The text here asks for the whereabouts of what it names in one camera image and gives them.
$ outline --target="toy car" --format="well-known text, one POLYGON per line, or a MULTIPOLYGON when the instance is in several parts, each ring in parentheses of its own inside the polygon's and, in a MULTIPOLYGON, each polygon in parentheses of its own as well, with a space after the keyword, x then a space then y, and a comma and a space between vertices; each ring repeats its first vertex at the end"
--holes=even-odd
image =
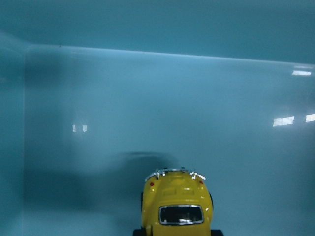
POLYGON ((184 168, 156 170, 141 195, 142 226, 133 236, 213 236, 211 194, 205 177, 184 168))

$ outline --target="yellow car body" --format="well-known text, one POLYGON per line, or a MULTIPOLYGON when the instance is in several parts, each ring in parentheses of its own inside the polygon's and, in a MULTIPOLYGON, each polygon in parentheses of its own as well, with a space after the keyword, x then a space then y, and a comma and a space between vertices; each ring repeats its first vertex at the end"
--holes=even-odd
POLYGON ((213 204, 204 180, 185 169, 152 173, 146 179, 142 199, 145 235, 211 236, 213 204))

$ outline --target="container wall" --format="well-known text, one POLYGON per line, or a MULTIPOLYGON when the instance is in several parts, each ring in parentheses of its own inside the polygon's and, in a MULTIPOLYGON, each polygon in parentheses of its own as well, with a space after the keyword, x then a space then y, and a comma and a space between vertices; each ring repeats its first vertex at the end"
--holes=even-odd
POLYGON ((207 177, 226 236, 311 235, 312 114, 313 65, 33 46, 24 235, 131 235, 172 166, 207 177))
POLYGON ((0 235, 22 235, 23 96, 27 44, 0 31, 0 235))

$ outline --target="blue background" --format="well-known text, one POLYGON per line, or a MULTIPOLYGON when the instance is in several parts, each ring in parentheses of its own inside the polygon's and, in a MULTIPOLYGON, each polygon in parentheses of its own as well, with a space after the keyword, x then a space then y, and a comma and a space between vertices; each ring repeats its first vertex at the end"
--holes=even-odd
POLYGON ((286 3, 4 1, 0 234, 131 235, 185 166, 226 236, 313 235, 314 4, 286 3))

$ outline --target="car's rear window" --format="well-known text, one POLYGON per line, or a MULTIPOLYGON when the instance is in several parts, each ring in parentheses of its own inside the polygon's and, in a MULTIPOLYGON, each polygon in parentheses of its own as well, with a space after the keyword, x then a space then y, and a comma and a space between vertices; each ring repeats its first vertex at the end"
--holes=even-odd
POLYGON ((198 205, 162 206, 159 209, 159 220, 163 225, 200 224, 203 222, 203 214, 198 205))

